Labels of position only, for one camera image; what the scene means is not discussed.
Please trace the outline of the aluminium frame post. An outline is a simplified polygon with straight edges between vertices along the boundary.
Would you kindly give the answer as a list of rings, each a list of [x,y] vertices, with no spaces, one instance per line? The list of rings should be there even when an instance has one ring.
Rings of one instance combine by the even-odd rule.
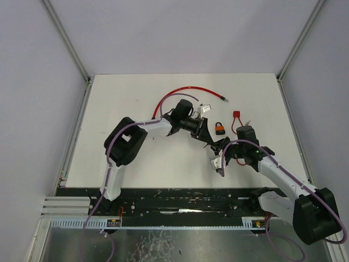
[[[62,40],[63,45],[65,46],[68,54],[70,55],[71,59],[73,60],[73,63],[75,64],[76,68],[78,69],[81,77],[85,82],[89,82],[91,79],[91,76],[87,72],[86,67],[82,63],[76,49],[74,48],[68,34],[66,33],[66,30],[55,11],[51,1],[49,0],[41,0],[41,4],[43,5],[45,11],[47,12],[48,17],[50,18],[52,24],[54,25],[59,37]]]
[[[289,67],[291,66],[291,63],[295,59],[298,50],[300,49],[301,45],[303,44],[305,38],[308,36],[310,30],[312,29],[312,26],[314,22],[316,21],[317,17],[319,16],[320,12],[324,8],[325,4],[327,3],[327,0],[318,0],[312,9],[309,17],[307,18],[300,34],[298,35],[295,43],[293,44],[290,53],[288,54],[285,62],[283,63],[281,69],[276,74],[276,79],[278,82],[281,82],[284,76],[286,75]]]

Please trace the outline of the right aluminium frame post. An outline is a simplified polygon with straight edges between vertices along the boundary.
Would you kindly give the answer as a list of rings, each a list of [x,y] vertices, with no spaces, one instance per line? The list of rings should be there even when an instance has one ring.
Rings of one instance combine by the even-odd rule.
[[[308,36],[310,30],[312,29],[312,26],[314,22],[316,21],[317,17],[319,16],[320,12],[324,8],[325,4],[327,3],[327,0],[318,0],[312,9],[309,17],[307,18],[300,34],[298,35],[295,43],[293,44],[290,53],[288,54],[285,62],[283,63],[281,69],[276,74],[276,79],[278,82],[281,82],[284,76],[286,75],[289,67],[291,66],[291,63],[295,59],[298,50],[300,49],[301,45],[303,44],[305,38]]]

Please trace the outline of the left aluminium frame post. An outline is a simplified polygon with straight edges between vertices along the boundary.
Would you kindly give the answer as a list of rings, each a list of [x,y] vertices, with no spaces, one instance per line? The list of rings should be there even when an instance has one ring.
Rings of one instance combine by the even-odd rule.
[[[89,82],[91,79],[91,76],[87,72],[86,67],[82,63],[76,49],[74,48],[68,34],[66,33],[66,30],[55,11],[51,1],[49,0],[41,0],[41,4],[43,5],[45,11],[47,12],[48,17],[50,18],[52,24],[54,25],[59,37],[62,40],[63,45],[65,46],[68,54],[70,55],[71,59],[73,60],[73,63],[75,64],[76,68],[78,69],[81,77],[85,82]]]

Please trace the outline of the orange black padlock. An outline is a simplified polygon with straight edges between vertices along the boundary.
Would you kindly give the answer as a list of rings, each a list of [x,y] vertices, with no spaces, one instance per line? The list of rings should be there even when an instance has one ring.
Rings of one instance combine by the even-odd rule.
[[[215,134],[216,135],[225,135],[226,134],[225,128],[221,122],[215,123]]]

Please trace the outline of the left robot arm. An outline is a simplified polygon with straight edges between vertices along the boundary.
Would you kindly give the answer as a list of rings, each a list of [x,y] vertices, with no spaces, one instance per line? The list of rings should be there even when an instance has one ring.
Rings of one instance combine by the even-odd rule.
[[[138,155],[147,138],[165,137],[176,134],[181,129],[190,133],[194,139],[207,145],[214,141],[209,133],[208,120],[203,114],[211,110],[211,106],[200,105],[195,113],[192,103],[181,99],[176,107],[160,117],[145,122],[135,122],[130,117],[123,118],[104,142],[107,169],[103,185],[100,188],[102,196],[108,201],[114,201],[121,194],[121,177],[125,168]]]

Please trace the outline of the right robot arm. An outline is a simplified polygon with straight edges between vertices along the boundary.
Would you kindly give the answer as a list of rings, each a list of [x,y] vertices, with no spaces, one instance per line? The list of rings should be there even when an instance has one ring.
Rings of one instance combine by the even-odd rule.
[[[346,242],[347,229],[339,217],[334,194],[328,188],[318,189],[287,171],[271,149],[260,146],[251,126],[239,127],[237,134],[237,140],[224,138],[209,145],[220,155],[221,168],[232,158],[243,159],[285,194],[283,198],[270,190],[261,193],[257,199],[262,210],[291,224],[307,245],[319,240],[337,245]]]

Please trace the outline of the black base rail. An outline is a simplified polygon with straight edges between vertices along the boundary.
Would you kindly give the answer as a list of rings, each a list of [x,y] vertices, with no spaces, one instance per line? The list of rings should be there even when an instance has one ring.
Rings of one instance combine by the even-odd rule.
[[[243,217],[263,220],[263,193],[284,196],[277,188],[123,188],[115,200],[103,199],[93,218],[108,217],[110,227],[223,227],[242,225]]]

